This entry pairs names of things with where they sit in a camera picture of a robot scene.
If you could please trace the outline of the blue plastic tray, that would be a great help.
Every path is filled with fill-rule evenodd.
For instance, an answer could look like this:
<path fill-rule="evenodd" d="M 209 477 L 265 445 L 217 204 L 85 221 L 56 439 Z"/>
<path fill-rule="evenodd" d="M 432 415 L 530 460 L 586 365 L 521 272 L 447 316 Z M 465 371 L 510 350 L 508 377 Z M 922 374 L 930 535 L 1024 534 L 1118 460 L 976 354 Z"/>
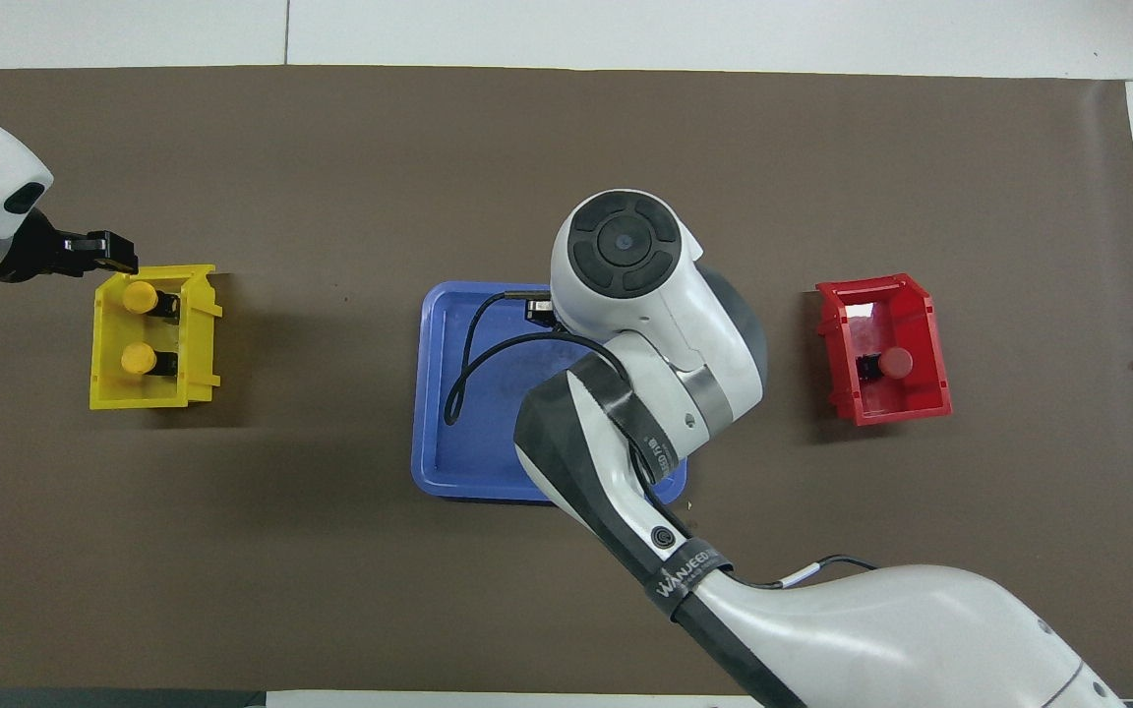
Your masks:
<path fill-rule="evenodd" d="M 545 503 L 547 497 L 516 457 L 513 430 L 523 395 L 588 355 L 581 346 L 536 341 L 495 355 L 467 379 L 463 411 L 444 421 L 444 403 L 462 369 L 472 315 L 494 295 L 529 291 L 529 283 L 445 281 L 421 302 L 415 372 L 410 474 L 433 497 L 478 502 Z"/>

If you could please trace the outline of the brown paper table mat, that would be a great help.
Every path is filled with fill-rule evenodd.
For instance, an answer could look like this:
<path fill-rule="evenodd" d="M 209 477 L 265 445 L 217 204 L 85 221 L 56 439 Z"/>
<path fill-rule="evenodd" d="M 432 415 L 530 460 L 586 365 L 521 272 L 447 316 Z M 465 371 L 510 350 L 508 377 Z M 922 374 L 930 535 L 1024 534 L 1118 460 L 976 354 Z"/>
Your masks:
<path fill-rule="evenodd" d="M 421 299 L 544 282 L 651 191 L 751 302 L 761 403 L 675 510 L 751 581 L 966 568 L 1133 696 L 1133 140 L 1121 82 L 406 67 L 0 71 L 41 208 L 213 264 L 211 403 L 91 411 L 90 278 L 0 283 L 12 686 L 736 693 L 561 511 L 410 474 Z M 953 411 L 830 406 L 819 282 L 931 296 Z"/>

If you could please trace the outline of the red push button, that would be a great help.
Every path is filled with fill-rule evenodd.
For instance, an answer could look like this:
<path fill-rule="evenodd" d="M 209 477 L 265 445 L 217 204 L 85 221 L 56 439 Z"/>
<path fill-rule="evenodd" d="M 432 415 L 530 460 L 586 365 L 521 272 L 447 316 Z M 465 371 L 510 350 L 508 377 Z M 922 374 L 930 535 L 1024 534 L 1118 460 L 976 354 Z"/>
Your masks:
<path fill-rule="evenodd" d="M 857 376 L 862 382 L 905 379 L 914 368 L 914 355 L 898 346 L 891 346 L 877 353 L 863 355 L 857 359 Z"/>

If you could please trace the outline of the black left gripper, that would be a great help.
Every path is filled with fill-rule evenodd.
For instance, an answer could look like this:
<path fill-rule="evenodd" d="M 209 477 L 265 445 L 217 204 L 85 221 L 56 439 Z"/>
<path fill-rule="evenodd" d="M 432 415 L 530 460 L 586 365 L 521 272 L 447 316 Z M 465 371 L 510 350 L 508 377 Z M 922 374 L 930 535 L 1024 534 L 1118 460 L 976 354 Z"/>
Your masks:
<path fill-rule="evenodd" d="M 36 276 L 63 274 L 63 254 L 85 257 L 87 270 L 139 273 L 138 254 L 112 230 L 78 234 L 57 229 L 39 207 L 33 207 L 15 230 L 12 242 L 0 261 L 0 282 L 20 283 Z"/>

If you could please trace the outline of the yellow push button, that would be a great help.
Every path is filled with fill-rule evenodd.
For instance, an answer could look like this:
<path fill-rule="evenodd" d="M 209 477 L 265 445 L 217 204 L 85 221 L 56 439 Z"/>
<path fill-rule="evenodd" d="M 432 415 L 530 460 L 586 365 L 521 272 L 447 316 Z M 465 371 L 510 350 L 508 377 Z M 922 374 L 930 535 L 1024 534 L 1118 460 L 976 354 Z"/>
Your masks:
<path fill-rule="evenodd" d="M 179 319 L 180 297 L 167 295 L 148 282 L 136 279 L 125 287 L 121 296 L 123 309 L 140 317 Z"/>
<path fill-rule="evenodd" d="M 180 368 L 174 351 L 161 351 L 142 341 L 125 346 L 120 366 L 127 375 L 157 378 L 176 378 Z"/>

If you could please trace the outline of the red plastic bin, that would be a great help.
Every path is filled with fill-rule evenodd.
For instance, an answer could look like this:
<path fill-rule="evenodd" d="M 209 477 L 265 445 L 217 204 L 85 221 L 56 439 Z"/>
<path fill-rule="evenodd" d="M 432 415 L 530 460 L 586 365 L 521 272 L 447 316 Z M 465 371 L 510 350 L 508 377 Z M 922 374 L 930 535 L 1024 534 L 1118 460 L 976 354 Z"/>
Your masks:
<path fill-rule="evenodd" d="M 953 411 L 935 306 L 908 273 L 819 282 L 823 336 L 830 366 L 830 406 L 857 426 L 905 423 Z M 914 355 L 905 379 L 862 382 L 857 359 L 898 346 Z"/>

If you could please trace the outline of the yellow plastic bin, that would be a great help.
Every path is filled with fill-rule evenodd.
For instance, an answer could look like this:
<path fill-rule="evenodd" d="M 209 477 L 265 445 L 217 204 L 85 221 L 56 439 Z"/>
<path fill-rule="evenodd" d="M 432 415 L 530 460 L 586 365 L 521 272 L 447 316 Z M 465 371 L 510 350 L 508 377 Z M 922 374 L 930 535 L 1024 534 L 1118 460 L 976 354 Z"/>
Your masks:
<path fill-rule="evenodd" d="M 215 372 L 215 329 L 223 309 L 210 278 L 215 265 L 157 265 L 118 273 L 97 285 L 91 332 L 90 408 L 184 408 L 208 402 L 221 379 Z M 123 309 L 126 285 L 139 279 L 180 297 L 179 319 L 140 317 Z M 127 375 L 120 366 L 125 346 L 148 342 L 179 357 L 176 378 Z"/>

